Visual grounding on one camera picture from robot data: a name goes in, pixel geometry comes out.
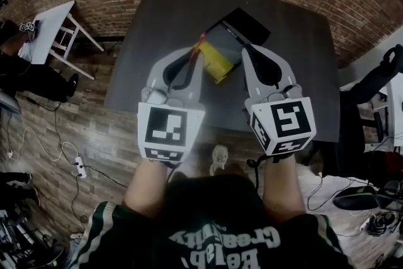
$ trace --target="striped sleeve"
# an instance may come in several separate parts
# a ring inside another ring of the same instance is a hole
[[[152,220],[121,205],[102,202],[89,219],[69,269],[140,268],[152,235]]]
[[[304,259],[306,268],[355,267],[343,253],[339,239],[325,215],[300,215],[282,224],[278,230],[283,246],[290,248],[293,256]]]

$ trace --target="white wall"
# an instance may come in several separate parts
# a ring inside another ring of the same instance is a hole
[[[396,44],[403,45],[403,26],[391,34],[391,36],[380,42],[374,49],[371,49],[364,56],[361,56],[348,67],[341,69],[339,71],[340,86],[362,79],[373,68],[379,65],[386,51],[391,47],[395,47]]]
[[[340,86],[363,78],[374,67],[379,65],[384,53],[398,43],[403,45],[403,26],[391,34],[391,36],[383,39],[374,49],[371,49],[354,63],[340,70]]]

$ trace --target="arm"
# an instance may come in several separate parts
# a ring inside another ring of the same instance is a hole
[[[0,51],[8,56],[13,56],[18,53],[20,48],[29,39],[27,33],[18,33],[7,39],[1,46]]]
[[[263,204],[277,224],[305,214],[294,155],[276,164],[266,163]]]
[[[127,188],[123,205],[146,217],[154,218],[164,200],[166,175],[167,167],[160,162],[143,159]]]

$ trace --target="chair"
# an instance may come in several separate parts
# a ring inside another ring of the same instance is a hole
[[[383,56],[380,65],[369,72],[349,91],[340,92],[340,128],[339,142],[313,141],[307,158],[308,165],[317,151],[323,158],[323,176],[360,177],[362,155],[365,151],[363,126],[377,128],[378,139],[383,140],[382,121],[378,112],[374,120],[362,120],[357,105],[370,101],[397,73],[403,72],[403,46],[396,45]]]
[[[0,90],[0,108],[3,108],[11,113],[19,115],[21,113],[20,105],[16,98],[8,95]]]

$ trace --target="dark table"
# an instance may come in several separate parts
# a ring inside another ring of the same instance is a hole
[[[339,81],[329,23],[317,13],[279,0],[142,0],[122,44],[105,105],[136,113],[153,64],[194,45],[203,31],[237,7],[271,32],[263,47],[288,61],[304,96],[310,97],[315,139],[337,142]],[[204,73],[204,124],[251,131],[241,111],[246,98],[242,66],[218,85]]]

